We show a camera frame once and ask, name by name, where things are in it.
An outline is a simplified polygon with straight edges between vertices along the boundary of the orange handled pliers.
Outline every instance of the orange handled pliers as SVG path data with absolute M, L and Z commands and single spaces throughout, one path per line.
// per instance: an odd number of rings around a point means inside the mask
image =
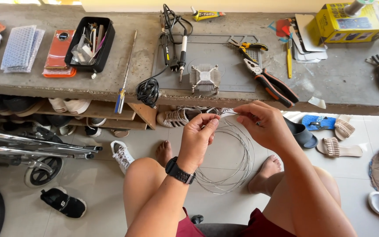
M 267 72 L 267 69 L 262 69 L 255 62 L 244 59 L 245 65 L 254 74 L 254 79 L 264 86 L 266 91 L 287 108 L 292 108 L 295 103 L 299 102 L 299 97 L 290 89 L 284 82 L 275 78 Z M 275 87 L 280 89 L 286 96 L 282 95 Z

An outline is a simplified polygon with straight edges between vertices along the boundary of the blue flip-flop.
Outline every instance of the blue flip-flop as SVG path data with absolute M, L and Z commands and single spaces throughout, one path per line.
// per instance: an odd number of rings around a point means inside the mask
M 302 118 L 302 124 L 307 127 L 309 131 L 334 129 L 336 118 L 327 116 L 305 115 Z

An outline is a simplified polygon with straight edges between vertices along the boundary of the left hand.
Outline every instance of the left hand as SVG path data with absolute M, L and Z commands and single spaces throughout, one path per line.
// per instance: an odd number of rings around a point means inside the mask
M 203 163 L 207 146 L 213 142 L 219 119 L 217 114 L 202 113 L 185 125 L 176 161 L 179 168 L 192 174 Z

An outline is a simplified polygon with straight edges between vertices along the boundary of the concrete workbench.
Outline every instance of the concrete workbench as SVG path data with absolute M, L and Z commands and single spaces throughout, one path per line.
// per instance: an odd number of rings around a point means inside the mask
M 116 35 L 108 62 L 102 73 L 91 79 L 92 73 L 77 73 L 73 78 L 50 79 L 41 75 L 53 32 L 75 29 L 84 16 L 108 17 L 114 23 Z M 293 17 L 289 13 L 227 13 L 225 17 L 194 22 L 189 13 L 183 17 L 192 21 L 194 33 L 253 33 L 270 50 L 262 52 L 262 65 L 288 84 L 300 102 L 291 110 L 379 115 L 379 88 L 373 74 L 374 66 L 366 57 L 379 54 L 379 40 L 374 43 L 327 44 L 327 60 L 320 63 L 293 61 L 293 77 L 287 79 L 286 48 L 267 26 L 278 19 Z M 81 6 L 65 5 L 4 5 L 0 4 L 0 22 L 7 26 L 2 32 L 0 65 L 9 32 L 14 27 L 36 24 L 46 30 L 31 73 L 3 73 L 0 70 L 0 94 L 40 97 L 87 98 L 116 101 L 123 84 L 125 69 L 135 29 L 138 29 L 126 90 L 126 102 L 136 100 L 135 87 L 151 76 L 154 52 L 160 33 L 158 13 L 86 13 Z M 327 109 L 307 103 L 312 97 L 325 100 Z M 158 104 L 235 107 L 252 100 L 285 109 L 257 86 L 254 93 L 220 92 L 210 98 L 193 97 L 189 90 L 161 90 Z

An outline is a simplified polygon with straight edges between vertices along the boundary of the gray silicone mat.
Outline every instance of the gray silicone mat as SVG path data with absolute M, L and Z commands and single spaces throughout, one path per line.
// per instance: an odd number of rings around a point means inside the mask
M 171 72 L 169 67 L 164 73 L 156 77 L 161 89 L 184 89 L 190 90 L 191 66 L 208 63 L 218 65 L 218 70 L 222 75 L 220 90 L 225 92 L 255 92 L 257 82 L 254 76 L 248 71 L 243 56 L 239 53 L 238 47 L 229 44 L 230 39 L 238 42 L 259 43 L 260 40 L 255 35 L 235 34 L 235 35 L 191 35 L 187 44 L 186 66 L 182 76 L 182 84 L 179 83 L 179 71 Z M 181 35 L 174 35 L 175 41 L 181 42 Z M 181 56 L 181 45 L 176 45 L 178 60 Z M 169 44 L 169 56 L 173 58 L 173 46 Z M 251 57 L 258 60 L 261 66 L 261 51 L 259 49 L 247 49 Z M 159 46 L 155 52 L 155 62 L 153 64 L 152 75 L 161 72 L 165 68 L 163 47 Z

